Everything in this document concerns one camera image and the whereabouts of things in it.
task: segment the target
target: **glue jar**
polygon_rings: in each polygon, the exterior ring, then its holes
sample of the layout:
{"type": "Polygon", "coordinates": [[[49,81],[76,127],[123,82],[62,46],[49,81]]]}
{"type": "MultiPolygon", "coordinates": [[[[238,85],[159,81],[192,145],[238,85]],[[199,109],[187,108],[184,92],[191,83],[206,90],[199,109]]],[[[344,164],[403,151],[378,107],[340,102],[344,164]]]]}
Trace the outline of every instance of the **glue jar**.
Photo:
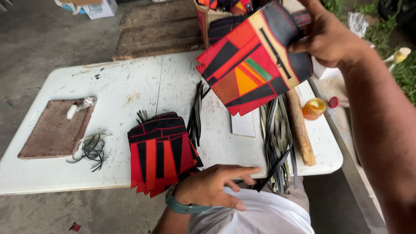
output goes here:
{"type": "Polygon", "coordinates": [[[303,117],[308,120],[315,120],[325,112],[326,108],[325,100],[318,97],[312,98],[302,108],[303,117]]]}

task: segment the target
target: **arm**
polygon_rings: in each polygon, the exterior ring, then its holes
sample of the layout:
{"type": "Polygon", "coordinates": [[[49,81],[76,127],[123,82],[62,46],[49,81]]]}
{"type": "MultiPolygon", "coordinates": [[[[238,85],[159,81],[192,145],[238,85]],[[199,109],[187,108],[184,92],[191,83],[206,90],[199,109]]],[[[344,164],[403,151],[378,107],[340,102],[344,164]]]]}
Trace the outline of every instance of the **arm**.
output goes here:
{"type": "Polygon", "coordinates": [[[410,232],[416,227],[416,109],[373,49],[318,0],[300,2],[312,25],[308,38],[289,49],[341,70],[357,152],[386,225],[390,233],[410,232]]]}
{"type": "MultiPolygon", "coordinates": [[[[240,177],[246,184],[252,185],[254,180],[249,175],[260,170],[259,167],[215,165],[182,181],[176,188],[173,197],[180,204],[224,206],[244,211],[243,201],[224,193],[224,186],[238,192],[240,188],[231,179],[240,177]]],[[[189,214],[178,214],[167,207],[152,233],[185,234],[188,231],[190,217],[189,214]]]]}

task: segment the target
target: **right hand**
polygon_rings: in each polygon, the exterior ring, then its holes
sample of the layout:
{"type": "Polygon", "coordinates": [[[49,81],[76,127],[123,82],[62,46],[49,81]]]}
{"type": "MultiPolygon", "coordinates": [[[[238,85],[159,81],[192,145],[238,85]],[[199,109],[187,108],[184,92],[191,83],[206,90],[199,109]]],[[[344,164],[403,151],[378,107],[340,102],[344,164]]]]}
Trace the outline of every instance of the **right hand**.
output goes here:
{"type": "Polygon", "coordinates": [[[239,211],[245,210],[245,204],[237,197],[223,192],[224,186],[238,192],[240,187],[232,178],[241,178],[248,185],[254,180],[250,174],[255,174],[259,167],[241,167],[238,165],[214,165],[179,183],[173,195],[181,204],[195,203],[202,206],[223,206],[239,211]]]}
{"type": "Polygon", "coordinates": [[[289,46],[289,52],[309,52],[326,67],[341,63],[355,63],[368,44],[350,32],[338,19],[327,11],[319,0],[299,0],[311,16],[307,25],[307,37],[289,46]]]}

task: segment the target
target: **yellow leather triangle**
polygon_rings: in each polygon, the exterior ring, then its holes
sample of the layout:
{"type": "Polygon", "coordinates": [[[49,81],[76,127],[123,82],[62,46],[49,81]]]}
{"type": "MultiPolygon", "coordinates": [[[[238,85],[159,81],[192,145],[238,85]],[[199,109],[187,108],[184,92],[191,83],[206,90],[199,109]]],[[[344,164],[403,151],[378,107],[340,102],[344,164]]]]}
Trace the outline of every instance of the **yellow leather triangle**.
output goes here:
{"type": "Polygon", "coordinates": [[[242,9],[242,10],[244,10],[243,5],[241,4],[241,2],[238,2],[235,6],[238,7],[238,8],[240,8],[240,9],[242,9]]]}
{"type": "Polygon", "coordinates": [[[258,85],[238,67],[234,70],[234,74],[240,96],[258,87],[258,85]]]}

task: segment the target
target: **gray pants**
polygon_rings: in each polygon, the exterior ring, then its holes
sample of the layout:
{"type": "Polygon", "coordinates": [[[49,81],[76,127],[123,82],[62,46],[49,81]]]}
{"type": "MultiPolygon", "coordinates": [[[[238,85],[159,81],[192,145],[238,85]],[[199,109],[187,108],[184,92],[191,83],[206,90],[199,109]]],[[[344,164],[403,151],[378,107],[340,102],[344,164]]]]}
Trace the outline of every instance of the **gray pants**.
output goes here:
{"type": "MultiPolygon", "coordinates": [[[[252,187],[252,186],[246,185],[242,181],[237,182],[237,184],[242,189],[251,189],[251,187],[252,187]]],[[[262,191],[274,193],[276,195],[284,197],[284,198],[300,205],[302,208],[304,208],[309,213],[309,200],[308,200],[308,196],[306,195],[305,188],[303,187],[303,177],[302,176],[297,177],[297,188],[296,189],[295,189],[295,185],[294,185],[294,178],[291,177],[291,180],[289,181],[289,183],[287,183],[285,185],[284,190],[285,190],[284,193],[281,193],[278,190],[276,192],[273,192],[273,189],[271,189],[270,181],[262,189],[262,191]]]]}

